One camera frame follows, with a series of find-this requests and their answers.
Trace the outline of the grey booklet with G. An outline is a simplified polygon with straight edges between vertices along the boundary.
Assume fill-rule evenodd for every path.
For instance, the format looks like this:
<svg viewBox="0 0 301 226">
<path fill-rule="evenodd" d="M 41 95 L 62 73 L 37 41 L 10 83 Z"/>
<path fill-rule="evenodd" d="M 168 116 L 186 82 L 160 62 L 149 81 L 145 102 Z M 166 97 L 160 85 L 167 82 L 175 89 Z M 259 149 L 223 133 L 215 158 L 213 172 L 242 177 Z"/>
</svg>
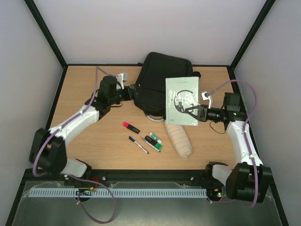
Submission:
<svg viewBox="0 0 301 226">
<path fill-rule="evenodd" d="M 197 126 L 199 77 L 166 78 L 166 124 Z"/>
</svg>

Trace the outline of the black student bag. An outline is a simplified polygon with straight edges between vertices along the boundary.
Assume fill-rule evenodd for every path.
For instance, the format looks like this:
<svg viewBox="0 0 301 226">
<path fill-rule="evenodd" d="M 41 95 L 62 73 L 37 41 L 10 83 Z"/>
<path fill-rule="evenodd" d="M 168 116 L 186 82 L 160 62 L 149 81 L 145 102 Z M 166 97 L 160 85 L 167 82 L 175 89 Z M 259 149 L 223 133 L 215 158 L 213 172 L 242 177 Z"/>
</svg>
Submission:
<svg viewBox="0 0 301 226">
<path fill-rule="evenodd" d="M 150 52 L 135 82 L 134 104 L 154 122 L 166 118 L 166 78 L 201 77 L 188 59 Z"/>
</svg>

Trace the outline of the beige fabric pencil case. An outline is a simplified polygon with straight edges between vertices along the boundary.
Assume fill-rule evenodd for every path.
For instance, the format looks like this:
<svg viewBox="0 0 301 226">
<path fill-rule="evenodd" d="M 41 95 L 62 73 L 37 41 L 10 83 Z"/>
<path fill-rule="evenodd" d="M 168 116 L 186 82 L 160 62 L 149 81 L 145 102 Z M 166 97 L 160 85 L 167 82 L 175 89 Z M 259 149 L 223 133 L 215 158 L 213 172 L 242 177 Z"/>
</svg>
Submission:
<svg viewBox="0 0 301 226">
<path fill-rule="evenodd" d="M 178 155 L 181 158 L 189 157 L 193 150 L 183 126 L 165 124 L 165 128 Z"/>
</svg>

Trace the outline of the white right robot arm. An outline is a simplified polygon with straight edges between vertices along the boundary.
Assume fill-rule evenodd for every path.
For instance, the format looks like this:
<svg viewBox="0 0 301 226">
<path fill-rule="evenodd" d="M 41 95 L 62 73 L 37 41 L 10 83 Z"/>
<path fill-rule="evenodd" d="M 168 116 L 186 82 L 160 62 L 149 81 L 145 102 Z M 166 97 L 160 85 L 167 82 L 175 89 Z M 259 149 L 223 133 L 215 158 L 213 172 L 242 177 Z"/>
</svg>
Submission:
<svg viewBox="0 0 301 226">
<path fill-rule="evenodd" d="M 220 181 L 230 199 L 262 203 L 272 180 L 272 171 L 263 165 L 256 152 L 246 122 L 247 115 L 241 111 L 240 95 L 225 93 L 221 108 L 198 105 L 184 111 L 198 121 L 222 122 L 233 144 L 235 168 L 230 169 L 225 163 L 210 162 L 206 166 L 206 181 L 212 185 Z"/>
</svg>

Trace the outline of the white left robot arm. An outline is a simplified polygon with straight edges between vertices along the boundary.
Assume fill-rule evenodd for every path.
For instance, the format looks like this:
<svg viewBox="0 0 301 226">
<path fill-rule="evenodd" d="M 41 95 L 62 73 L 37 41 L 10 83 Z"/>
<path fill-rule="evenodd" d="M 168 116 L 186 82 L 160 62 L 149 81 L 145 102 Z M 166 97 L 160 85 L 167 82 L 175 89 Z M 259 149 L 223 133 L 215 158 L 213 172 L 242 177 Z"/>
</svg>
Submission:
<svg viewBox="0 0 301 226">
<path fill-rule="evenodd" d="M 78 112 L 57 126 L 36 131 L 29 156 L 33 175 L 41 177 L 49 173 L 82 177 L 87 164 L 67 157 L 68 144 L 87 127 L 103 118 L 113 105 L 133 100 L 135 94 L 134 84 L 124 86 L 123 80 L 117 76 L 103 77 Z"/>
</svg>

